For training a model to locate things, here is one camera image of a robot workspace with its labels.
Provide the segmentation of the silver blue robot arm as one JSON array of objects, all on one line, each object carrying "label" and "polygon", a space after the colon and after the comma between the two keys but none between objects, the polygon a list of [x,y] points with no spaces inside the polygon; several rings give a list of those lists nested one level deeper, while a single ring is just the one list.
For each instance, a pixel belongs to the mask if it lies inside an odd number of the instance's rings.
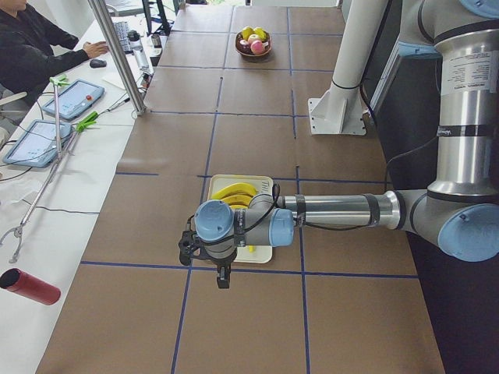
[{"label": "silver blue robot arm", "polygon": [[282,196],[256,193],[247,208],[223,197],[202,203],[179,241],[180,262],[208,260],[227,288],[239,249],[292,244],[296,228],[349,231],[384,226],[409,231],[467,262],[498,253],[497,189],[490,180],[498,131],[498,4],[406,1],[398,39],[402,55],[442,59],[437,173],[425,189],[381,195]]}]

